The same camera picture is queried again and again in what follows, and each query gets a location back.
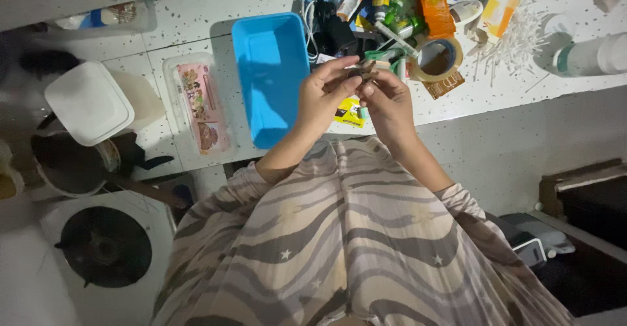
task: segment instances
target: patterned clothing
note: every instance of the patterned clothing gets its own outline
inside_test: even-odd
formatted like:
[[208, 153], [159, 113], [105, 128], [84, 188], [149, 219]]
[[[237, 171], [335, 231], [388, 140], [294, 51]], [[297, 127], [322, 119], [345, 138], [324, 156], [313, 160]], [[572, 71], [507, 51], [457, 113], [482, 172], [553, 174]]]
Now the patterned clothing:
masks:
[[192, 207], [154, 325], [572, 325], [459, 184], [431, 193], [378, 138], [254, 164]]

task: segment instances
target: blue tray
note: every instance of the blue tray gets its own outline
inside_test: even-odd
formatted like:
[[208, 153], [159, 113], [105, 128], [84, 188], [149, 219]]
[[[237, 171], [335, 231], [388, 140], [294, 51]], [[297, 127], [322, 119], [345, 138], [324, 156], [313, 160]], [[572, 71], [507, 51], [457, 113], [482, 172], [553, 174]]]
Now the blue tray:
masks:
[[253, 144], [271, 148], [294, 126], [309, 75], [303, 24], [293, 12], [237, 20], [231, 30]]

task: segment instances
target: speckled countertop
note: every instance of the speckled countertop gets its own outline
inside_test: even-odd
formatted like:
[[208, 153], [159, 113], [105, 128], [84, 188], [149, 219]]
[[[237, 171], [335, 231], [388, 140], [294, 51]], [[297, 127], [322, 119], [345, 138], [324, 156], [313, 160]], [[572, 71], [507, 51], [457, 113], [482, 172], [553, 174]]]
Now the speckled countertop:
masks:
[[[105, 61], [109, 68], [143, 75], [158, 92], [167, 114], [159, 122], [142, 130], [140, 145], [148, 156], [173, 154], [177, 161], [138, 178], [191, 170], [210, 165], [261, 156], [265, 152], [252, 145], [246, 121], [236, 65], [233, 57], [231, 26], [238, 18], [286, 12], [294, 0], [153, 0], [157, 28], [150, 33], [131, 36], [55, 42], [79, 58]], [[564, 13], [575, 23], [575, 41], [627, 31], [627, 8], [620, 3], [604, 14], [592, 0], [533, 0], [537, 12]], [[468, 52], [474, 43], [458, 34], [462, 48]], [[163, 79], [163, 60], [182, 54], [204, 51], [211, 53], [217, 66], [218, 87], [231, 131], [231, 149], [218, 155], [200, 156], [189, 146], [189, 129], [179, 129], [170, 116], [172, 107]], [[477, 67], [475, 58], [466, 58], [460, 72], [466, 82], [444, 97], [433, 100], [421, 83], [410, 82], [416, 125], [461, 116], [490, 112], [502, 108], [538, 102], [582, 91], [601, 90], [627, 84], [627, 74], [589, 78], [560, 78], [532, 66], [534, 73], [512, 74], [497, 69], [491, 82], [485, 65]], [[329, 129], [336, 134], [372, 134], [367, 122], [363, 129], [334, 123]]]

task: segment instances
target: tape roll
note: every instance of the tape roll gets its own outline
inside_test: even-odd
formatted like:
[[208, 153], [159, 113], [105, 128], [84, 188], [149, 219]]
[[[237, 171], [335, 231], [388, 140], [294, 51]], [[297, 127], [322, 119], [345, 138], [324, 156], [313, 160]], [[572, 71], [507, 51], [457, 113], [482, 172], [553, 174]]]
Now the tape roll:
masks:
[[416, 58], [410, 58], [411, 80], [428, 83], [439, 82], [440, 80], [444, 80], [453, 75], [457, 71], [457, 68], [461, 65], [464, 53], [461, 50], [461, 45], [459, 44], [459, 41], [457, 41], [457, 39], [452, 37], [431, 39], [422, 43], [418, 50], [421, 51], [425, 48], [428, 48], [430, 44], [441, 44], [442, 46], [444, 46], [444, 49], [448, 50], [448, 52], [450, 53], [450, 58], [448, 58], [448, 65], [446, 66], [444, 73], [438, 75], [427, 74], [422, 70], [422, 68], [420, 68], [418, 60]]

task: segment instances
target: cable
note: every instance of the cable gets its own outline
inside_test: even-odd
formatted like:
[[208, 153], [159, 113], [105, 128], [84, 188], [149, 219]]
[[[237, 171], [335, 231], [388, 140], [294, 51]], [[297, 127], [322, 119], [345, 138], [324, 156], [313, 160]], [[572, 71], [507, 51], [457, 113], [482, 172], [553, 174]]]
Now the cable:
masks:
[[[307, 44], [306, 47], [309, 47], [309, 43], [313, 43], [313, 48], [315, 50], [315, 55], [311, 55], [310, 53], [308, 53], [308, 58], [309, 58], [309, 62], [310, 63], [315, 63], [318, 60], [318, 55], [320, 54], [318, 52], [318, 45], [315, 43], [315, 39], [314, 39], [314, 32], [313, 32], [313, 26], [314, 26], [314, 11], [315, 11], [315, 7], [314, 7], [314, 2], [315, 0], [311, 1], [308, 5], [306, 9], [303, 9], [303, 22], [305, 23], [305, 29], [307, 30]], [[305, 7], [305, 2], [302, 1], [302, 7]]]

